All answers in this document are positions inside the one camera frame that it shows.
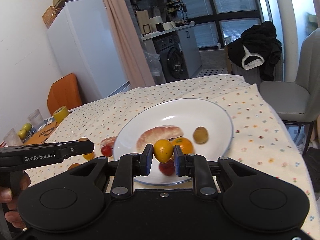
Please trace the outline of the person's left hand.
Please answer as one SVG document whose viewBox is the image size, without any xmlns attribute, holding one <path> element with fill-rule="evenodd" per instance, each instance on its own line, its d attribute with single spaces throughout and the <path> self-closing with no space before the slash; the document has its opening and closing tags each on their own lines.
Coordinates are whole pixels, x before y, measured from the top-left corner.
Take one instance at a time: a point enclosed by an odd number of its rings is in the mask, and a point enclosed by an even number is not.
<svg viewBox="0 0 320 240">
<path fill-rule="evenodd" d="M 27 189 L 30 184 L 30 177 L 26 172 L 24 172 L 20 180 L 20 191 Z M 8 211 L 4 213 L 6 222 L 17 229 L 22 230 L 26 228 L 25 223 L 23 222 L 20 214 L 17 211 L 17 196 L 14 196 L 12 194 L 12 190 L 9 187 L 4 187 L 2 182 L 1 204 L 5 204 L 5 206 L 8 208 Z"/>
</svg>

